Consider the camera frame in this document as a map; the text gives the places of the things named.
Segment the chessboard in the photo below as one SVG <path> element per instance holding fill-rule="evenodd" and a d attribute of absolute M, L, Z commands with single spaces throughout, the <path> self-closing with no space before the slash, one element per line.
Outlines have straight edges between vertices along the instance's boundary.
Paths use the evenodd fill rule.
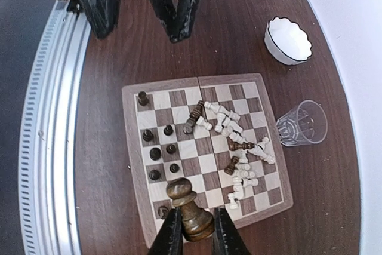
<path fill-rule="evenodd" d="M 138 93 L 145 91 L 149 102 L 138 103 Z M 134 191 L 148 248 L 152 245 L 164 220 L 158 208 L 171 208 L 166 194 L 168 182 L 188 178 L 198 194 L 195 202 L 213 212 L 213 208 L 226 208 L 236 228 L 241 228 L 280 213 L 293 205 L 285 158 L 276 129 L 275 118 L 260 74 L 208 76 L 151 82 L 126 86 L 122 89 L 125 128 Z M 228 193 L 233 192 L 232 176 L 223 170 L 238 151 L 230 151 L 228 139 L 204 127 L 195 126 L 192 134 L 183 132 L 184 123 L 198 101 L 219 103 L 227 110 L 238 113 L 238 124 L 244 129 L 242 136 L 249 142 L 260 142 L 268 137 L 266 152 L 275 157 L 268 164 L 259 156 L 248 154 L 251 170 L 258 179 L 257 186 L 247 186 L 239 208 L 231 210 Z M 202 116 L 213 126 L 217 115 L 204 109 Z M 164 134 L 167 125 L 173 127 L 170 136 Z M 153 140 L 142 139 L 144 130 L 150 130 Z M 169 154 L 166 147 L 176 146 Z M 161 158 L 152 160 L 150 150 L 159 148 Z M 180 168 L 170 172 L 170 165 Z M 161 178 L 152 180 L 148 175 L 158 170 Z"/>

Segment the white wall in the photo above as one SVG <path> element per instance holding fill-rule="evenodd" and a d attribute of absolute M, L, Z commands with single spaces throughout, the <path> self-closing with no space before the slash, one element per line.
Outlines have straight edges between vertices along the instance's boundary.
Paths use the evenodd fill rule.
<path fill-rule="evenodd" d="M 309 1 L 331 47 L 355 130 L 361 176 L 361 254 L 381 255 L 382 0 Z"/>

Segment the clear glass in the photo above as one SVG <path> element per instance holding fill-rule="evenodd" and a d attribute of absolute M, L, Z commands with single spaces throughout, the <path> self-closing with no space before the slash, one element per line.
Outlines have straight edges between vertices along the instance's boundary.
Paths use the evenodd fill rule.
<path fill-rule="evenodd" d="M 284 146 L 320 143 L 328 133 L 324 110 L 314 101 L 305 100 L 277 120 L 280 140 Z"/>

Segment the scalloped bowl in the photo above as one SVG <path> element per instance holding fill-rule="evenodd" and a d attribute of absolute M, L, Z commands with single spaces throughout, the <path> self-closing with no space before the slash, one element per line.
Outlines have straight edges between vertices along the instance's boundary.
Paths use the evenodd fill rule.
<path fill-rule="evenodd" d="M 288 18 L 275 17 L 269 21 L 264 42 L 269 53 L 285 65 L 297 65 L 312 56 L 308 36 Z"/>

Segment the brown table surface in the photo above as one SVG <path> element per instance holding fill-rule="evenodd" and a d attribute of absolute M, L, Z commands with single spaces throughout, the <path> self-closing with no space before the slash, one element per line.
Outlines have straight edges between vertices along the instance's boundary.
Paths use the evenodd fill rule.
<path fill-rule="evenodd" d="M 289 17 L 313 57 L 288 67 L 268 53 L 267 21 Z M 121 89 L 193 76 L 261 73 L 275 117 L 304 99 L 322 104 L 329 131 L 284 148 L 294 206 L 239 230 L 253 254 L 358 254 L 360 195 L 349 108 L 328 45 L 306 0 L 201 0 L 193 35 L 171 44 L 148 0 L 122 0 L 117 29 L 91 35 L 79 96 L 76 200 L 82 254 L 145 254 L 126 145 Z M 185 254 L 211 254 L 211 240 Z"/>

